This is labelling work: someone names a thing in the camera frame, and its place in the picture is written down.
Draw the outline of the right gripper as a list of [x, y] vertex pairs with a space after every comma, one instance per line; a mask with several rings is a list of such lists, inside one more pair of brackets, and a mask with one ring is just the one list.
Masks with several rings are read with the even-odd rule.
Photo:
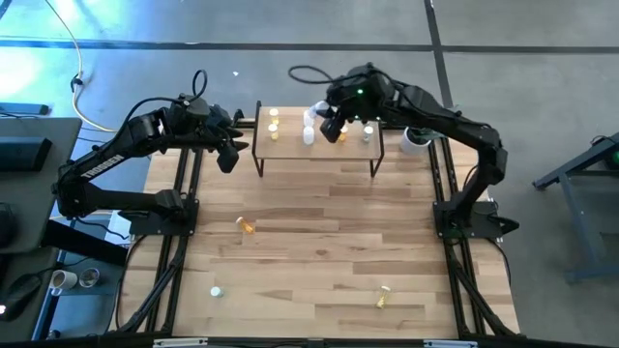
[[325, 102], [330, 108], [320, 110], [324, 118], [320, 131], [330, 143], [336, 143], [346, 122], [374, 120], [383, 101], [383, 79], [379, 76], [355, 77], [331, 84]]

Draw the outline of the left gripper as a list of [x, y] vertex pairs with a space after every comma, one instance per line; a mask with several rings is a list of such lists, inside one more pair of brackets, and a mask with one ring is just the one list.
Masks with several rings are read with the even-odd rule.
[[197, 117], [198, 144], [208, 153], [217, 152], [220, 171], [231, 173], [239, 160], [239, 151], [250, 146], [235, 140], [244, 134], [233, 127], [228, 112], [218, 104], [195, 103], [192, 113]]

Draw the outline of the snake plant in white pot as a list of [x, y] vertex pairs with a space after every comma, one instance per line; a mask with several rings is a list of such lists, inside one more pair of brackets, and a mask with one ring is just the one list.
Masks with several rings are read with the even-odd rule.
[[406, 155], [418, 155], [425, 151], [436, 137], [434, 130], [407, 127], [402, 134], [399, 148]]

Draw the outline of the white paper sheet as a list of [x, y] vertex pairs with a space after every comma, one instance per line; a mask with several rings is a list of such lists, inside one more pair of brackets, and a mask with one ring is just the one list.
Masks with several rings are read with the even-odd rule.
[[108, 228], [114, 232], [116, 237], [120, 237], [124, 240], [127, 240], [130, 237], [131, 222], [128, 219], [121, 217], [119, 211], [112, 212]]

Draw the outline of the dark grey desk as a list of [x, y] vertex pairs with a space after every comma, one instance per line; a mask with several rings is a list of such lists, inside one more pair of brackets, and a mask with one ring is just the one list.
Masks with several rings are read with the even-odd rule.
[[0, 119], [0, 137], [45, 137], [51, 147], [38, 172], [0, 173], [0, 202], [15, 216], [17, 233], [0, 254], [27, 252], [40, 245], [55, 197], [58, 168], [70, 159], [80, 131], [77, 118]]

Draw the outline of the black metal beam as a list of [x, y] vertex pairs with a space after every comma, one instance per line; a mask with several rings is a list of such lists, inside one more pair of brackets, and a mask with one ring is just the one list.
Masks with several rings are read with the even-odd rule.
[[41, 246], [57, 247], [116, 266], [124, 266], [128, 255], [128, 251], [121, 246], [98, 239], [54, 220], [47, 222]]

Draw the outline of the clear round jar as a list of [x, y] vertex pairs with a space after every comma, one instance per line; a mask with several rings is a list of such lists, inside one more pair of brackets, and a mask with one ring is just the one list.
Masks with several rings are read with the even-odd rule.
[[92, 288], [100, 280], [101, 273], [97, 268], [88, 268], [78, 277], [78, 283], [83, 288]]

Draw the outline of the black box device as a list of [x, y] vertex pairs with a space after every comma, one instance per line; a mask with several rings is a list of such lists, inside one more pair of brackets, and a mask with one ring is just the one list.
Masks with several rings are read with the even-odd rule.
[[0, 172], [41, 171], [51, 145], [46, 137], [0, 136]]

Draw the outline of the white label strip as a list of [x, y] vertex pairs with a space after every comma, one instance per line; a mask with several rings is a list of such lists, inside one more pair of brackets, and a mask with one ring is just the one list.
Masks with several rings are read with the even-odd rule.
[[428, 339], [423, 343], [424, 348], [479, 348], [475, 341]]
[[155, 339], [152, 348], [202, 348], [207, 345], [206, 337], [170, 337]]

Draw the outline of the black flat bar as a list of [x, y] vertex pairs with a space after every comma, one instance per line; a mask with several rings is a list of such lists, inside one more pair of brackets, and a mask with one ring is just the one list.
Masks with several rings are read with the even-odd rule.
[[47, 115], [50, 107], [46, 104], [0, 102], [0, 112], [23, 115]]

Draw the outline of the white paper cup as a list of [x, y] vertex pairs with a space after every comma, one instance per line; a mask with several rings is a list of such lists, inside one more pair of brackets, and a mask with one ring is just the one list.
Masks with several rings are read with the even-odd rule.
[[60, 296], [64, 290], [70, 290], [77, 284], [77, 274], [64, 270], [56, 270], [52, 273], [49, 289], [52, 296]]

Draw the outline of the black computer mouse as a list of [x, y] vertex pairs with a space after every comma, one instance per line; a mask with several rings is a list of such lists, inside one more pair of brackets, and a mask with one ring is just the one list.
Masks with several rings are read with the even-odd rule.
[[0, 322], [14, 321], [39, 291], [42, 279], [37, 274], [21, 275], [0, 296]]

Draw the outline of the wood shelf black metal frame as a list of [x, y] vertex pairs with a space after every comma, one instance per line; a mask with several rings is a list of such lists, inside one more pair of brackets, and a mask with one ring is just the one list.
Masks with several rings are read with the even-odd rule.
[[[269, 110], [279, 110], [279, 139], [270, 138], [268, 126], [271, 123]], [[370, 175], [375, 176], [384, 158], [383, 130], [380, 124], [370, 122], [349, 124], [347, 138], [344, 142], [328, 142], [320, 130], [314, 128], [314, 143], [307, 146], [303, 142], [304, 107], [264, 106], [256, 103], [251, 155], [257, 173], [264, 173], [266, 160], [358, 160], [369, 163]], [[364, 126], [374, 129], [369, 143], [363, 140]]]

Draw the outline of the black aluminium table frame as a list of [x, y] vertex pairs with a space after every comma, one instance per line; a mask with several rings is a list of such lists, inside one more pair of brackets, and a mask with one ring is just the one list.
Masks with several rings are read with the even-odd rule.
[[[385, 145], [376, 177], [358, 161], [314, 160], [270, 160], [258, 175], [251, 157], [223, 175], [205, 156], [180, 283], [163, 293], [153, 324], [99, 338], [96, 348], [152, 348], [170, 337], [206, 337], [202, 348], [423, 348], [428, 339], [482, 348], [491, 329], [454, 293], [448, 255], [516, 330], [497, 248], [443, 242], [434, 231], [432, 203], [456, 189], [473, 152], [440, 141], [408, 157], [395, 132]], [[238, 217], [255, 233], [242, 232]], [[382, 285], [392, 291], [377, 308]]]

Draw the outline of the grey metal stand frame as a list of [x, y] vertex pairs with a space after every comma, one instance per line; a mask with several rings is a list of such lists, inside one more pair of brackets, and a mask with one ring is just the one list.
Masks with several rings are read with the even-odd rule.
[[533, 182], [537, 190], [557, 184], [564, 193], [583, 263], [565, 273], [568, 282], [619, 276], [619, 170], [608, 166], [619, 151], [619, 132], [594, 137], [585, 152]]

